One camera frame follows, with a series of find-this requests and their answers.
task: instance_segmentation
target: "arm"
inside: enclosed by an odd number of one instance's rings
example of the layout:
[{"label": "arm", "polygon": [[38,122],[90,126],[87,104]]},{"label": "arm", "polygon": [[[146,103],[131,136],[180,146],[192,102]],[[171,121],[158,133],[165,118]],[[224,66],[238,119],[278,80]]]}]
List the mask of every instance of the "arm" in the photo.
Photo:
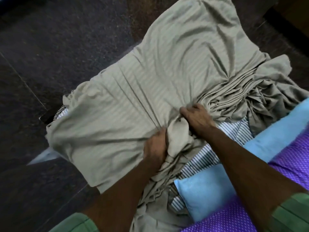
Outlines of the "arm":
[{"label": "arm", "polygon": [[166,150],[166,129],[162,128],[145,142],[144,159],[83,212],[99,231],[129,231],[142,192],[165,161]]},{"label": "arm", "polygon": [[206,109],[197,104],[181,108],[191,129],[205,141],[221,160],[237,195],[258,231],[267,229],[273,211],[298,192],[306,192],[267,163],[248,152],[219,130]]}]

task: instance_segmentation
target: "beige bedsheet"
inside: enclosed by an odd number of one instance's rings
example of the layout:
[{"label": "beige bedsheet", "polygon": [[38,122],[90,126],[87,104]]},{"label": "beige bedsheet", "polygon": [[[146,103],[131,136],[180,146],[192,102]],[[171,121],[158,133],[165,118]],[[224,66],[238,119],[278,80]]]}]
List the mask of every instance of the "beige bedsheet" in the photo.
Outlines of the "beige bedsheet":
[{"label": "beige bedsheet", "polygon": [[64,96],[69,113],[47,127],[47,139],[103,192],[167,126],[168,157],[146,186],[131,230],[176,231],[190,220],[167,210],[167,186],[205,144],[190,135],[179,108],[200,102],[217,122],[247,115],[257,134],[308,96],[290,71],[286,55],[271,59],[249,40],[231,0],[180,0],[130,53]]}]

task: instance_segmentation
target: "dark marble floor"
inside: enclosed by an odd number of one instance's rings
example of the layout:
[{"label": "dark marble floor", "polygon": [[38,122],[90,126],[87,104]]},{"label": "dark marble floor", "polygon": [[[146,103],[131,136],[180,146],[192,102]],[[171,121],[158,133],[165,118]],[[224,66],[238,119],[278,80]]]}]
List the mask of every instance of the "dark marble floor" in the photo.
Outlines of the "dark marble floor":
[{"label": "dark marble floor", "polygon": [[[49,231],[97,191],[70,163],[26,166],[48,147],[38,117],[114,62],[177,0],[24,0],[0,16],[0,220],[10,231]],[[249,38],[287,54],[309,89],[309,57],[262,15],[276,0],[233,0]]]}]

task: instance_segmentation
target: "right hand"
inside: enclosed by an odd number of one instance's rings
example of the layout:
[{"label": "right hand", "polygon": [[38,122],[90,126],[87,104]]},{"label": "right hand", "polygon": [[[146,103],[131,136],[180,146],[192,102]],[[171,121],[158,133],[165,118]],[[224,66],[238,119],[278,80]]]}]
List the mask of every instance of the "right hand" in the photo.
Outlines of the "right hand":
[{"label": "right hand", "polygon": [[216,124],[207,110],[199,103],[190,108],[181,107],[180,113],[186,118],[191,128],[196,135],[205,138],[205,134],[210,129],[216,128]]}]

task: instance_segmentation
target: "left hand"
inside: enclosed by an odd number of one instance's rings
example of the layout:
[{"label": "left hand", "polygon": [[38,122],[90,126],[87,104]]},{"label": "left hand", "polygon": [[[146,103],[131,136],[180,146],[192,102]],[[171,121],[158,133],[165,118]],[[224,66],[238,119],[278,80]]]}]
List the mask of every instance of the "left hand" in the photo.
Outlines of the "left hand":
[{"label": "left hand", "polygon": [[167,155],[166,128],[162,127],[160,131],[151,136],[144,146],[144,159],[150,160],[160,169]]}]

